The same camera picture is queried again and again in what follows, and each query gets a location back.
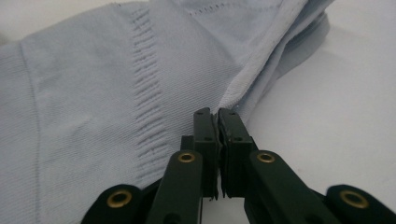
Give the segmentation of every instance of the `stitching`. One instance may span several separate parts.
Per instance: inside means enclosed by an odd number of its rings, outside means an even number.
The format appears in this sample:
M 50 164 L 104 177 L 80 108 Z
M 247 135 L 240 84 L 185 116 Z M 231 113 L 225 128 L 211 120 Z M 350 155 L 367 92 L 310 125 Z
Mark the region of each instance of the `stitching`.
M 200 7 L 198 9 L 194 9 L 194 10 L 190 10 L 189 11 L 189 15 L 191 16 L 199 16 L 199 15 L 203 15 L 203 14 L 209 14 L 209 13 L 213 13 L 213 12 L 217 12 L 223 8 L 230 8 L 230 7 L 242 7 L 242 8 L 246 8 L 249 10 L 253 10 L 253 11 L 266 11 L 268 9 L 271 8 L 275 8 L 275 7 L 279 7 L 279 5 L 274 5 L 274 6 L 269 6 L 269 7 L 250 7 L 247 5 L 243 5 L 240 3 L 218 3 L 218 4 L 211 4 L 205 7 Z
M 40 148 L 41 148 L 41 127 L 40 127 L 40 116 L 38 115 L 38 106 L 37 106 L 37 100 L 35 97 L 35 88 L 33 85 L 33 79 L 31 77 L 31 71 L 27 65 L 26 59 L 25 59 L 25 55 L 24 55 L 24 51 L 23 51 L 23 47 L 21 45 L 21 43 L 19 44 L 20 47 L 20 51 L 21 51 L 21 57 L 22 57 L 22 61 L 23 64 L 26 68 L 26 73 L 27 76 L 29 78 L 29 85 L 30 85 L 30 89 L 32 92 L 32 97 L 33 97 L 33 107 L 34 107 L 34 111 L 35 111 L 35 120 L 36 120 L 36 131 L 37 131 L 37 145 L 36 145 L 36 152 L 35 152 L 35 222 L 36 223 L 41 223 L 40 221 L 40 179 L 39 179 L 39 169 L 40 169 L 40 165 L 39 165 L 39 153 L 40 153 Z
M 162 158 L 159 158 L 158 160 L 154 161 L 147 161 L 144 162 L 141 167 L 139 167 L 139 170 L 141 171 L 141 174 L 137 176 L 137 178 L 147 178 L 148 180 L 155 181 L 156 179 L 153 178 L 158 178 L 159 175 L 163 175 L 163 165 L 168 162 L 168 157 L 163 156 Z
M 157 57 L 155 35 L 149 20 L 149 10 L 141 9 L 134 13 L 131 21 L 131 41 L 133 54 L 131 62 L 134 70 L 134 101 L 136 108 L 136 181 L 147 184 L 151 169 L 142 169 L 146 162 L 159 164 L 165 157 L 168 140 L 163 124 L 161 98 L 163 92 L 157 78 Z

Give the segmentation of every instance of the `screw hole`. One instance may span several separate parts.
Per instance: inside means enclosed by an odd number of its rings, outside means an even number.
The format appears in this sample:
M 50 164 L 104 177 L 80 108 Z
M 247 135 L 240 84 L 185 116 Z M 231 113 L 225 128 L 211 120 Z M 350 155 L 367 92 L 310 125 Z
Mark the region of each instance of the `screw hole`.
M 260 153 L 259 155 L 257 155 L 257 159 L 259 161 L 267 162 L 267 163 L 271 163 L 271 162 L 275 161 L 275 157 L 273 155 L 271 155 L 269 153 L 265 153 L 265 152 Z
M 192 153 L 182 153 L 178 156 L 178 160 L 181 162 L 192 162 L 195 161 L 195 156 Z
M 111 208 L 121 208 L 132 200 L 132 194 L 126 189 L 120 189 L 107 198 L 107 205 Z
M 359 193 L 352 190 L 343 190 L 340 192 L 340 197 L 344 201 L 344 203 L 349 204 L 350 206 L 356 208 L 367 208 L 369 206 L 369 202 Z

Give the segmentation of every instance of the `white background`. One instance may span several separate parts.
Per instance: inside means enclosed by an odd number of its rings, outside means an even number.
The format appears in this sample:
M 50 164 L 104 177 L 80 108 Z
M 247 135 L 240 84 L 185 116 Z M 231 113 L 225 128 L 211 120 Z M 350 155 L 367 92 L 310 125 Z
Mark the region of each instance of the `white background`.
M 0 45 L 110 2 L 1 0 Z M 275 84 L 248 129 L 310 188 L 356 186 L 396 211 L 396 1 L 339 0 L 327 12 L 324 44 Z M 243 200 L 205 200 L 203 223 L 248 223 Z

